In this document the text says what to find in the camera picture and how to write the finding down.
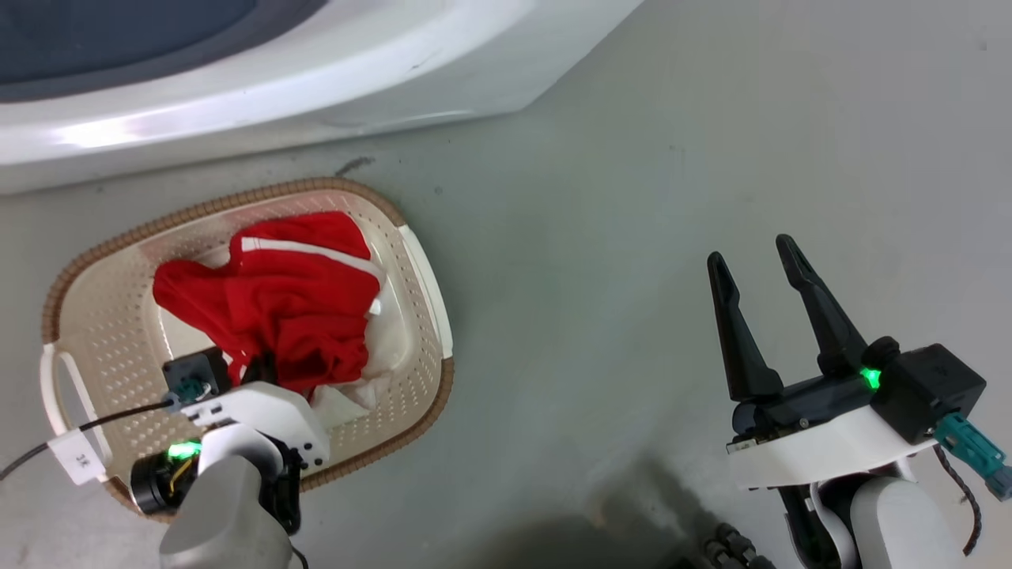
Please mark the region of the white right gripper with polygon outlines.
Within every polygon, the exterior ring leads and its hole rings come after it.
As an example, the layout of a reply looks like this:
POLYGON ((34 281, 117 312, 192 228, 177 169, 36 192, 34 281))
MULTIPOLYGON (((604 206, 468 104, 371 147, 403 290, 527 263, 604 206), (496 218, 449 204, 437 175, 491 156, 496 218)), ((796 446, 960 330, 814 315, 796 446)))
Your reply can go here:
POLYGON ((787 280, 799 293, 825 378, 794 386, 766 364, 740 310, 740 292, 718 252, 708 256, 720 352, 734 403, 727 444, 738 488, 807 486, 893 464, 936 444, 911 444, 872 408, 874 386, 860 374, 867 348, 845 310, 813 269, 795 239, 776 237, 787 280))

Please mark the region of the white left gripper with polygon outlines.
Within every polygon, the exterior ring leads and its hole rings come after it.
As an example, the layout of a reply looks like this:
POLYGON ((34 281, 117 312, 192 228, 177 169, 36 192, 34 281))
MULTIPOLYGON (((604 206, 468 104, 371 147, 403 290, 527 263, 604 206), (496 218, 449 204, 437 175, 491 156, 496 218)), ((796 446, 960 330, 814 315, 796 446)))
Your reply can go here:
POLYGON ((331 458, 331 439, 303 396, 276 386, 274 356, 256 356, 244 371, 244 384, 220 396, 182 408, 200 437, 198 474, 217 462, 240 457, 261 475, 279 475, 296 454, 296 469, 322 467, 331 458))

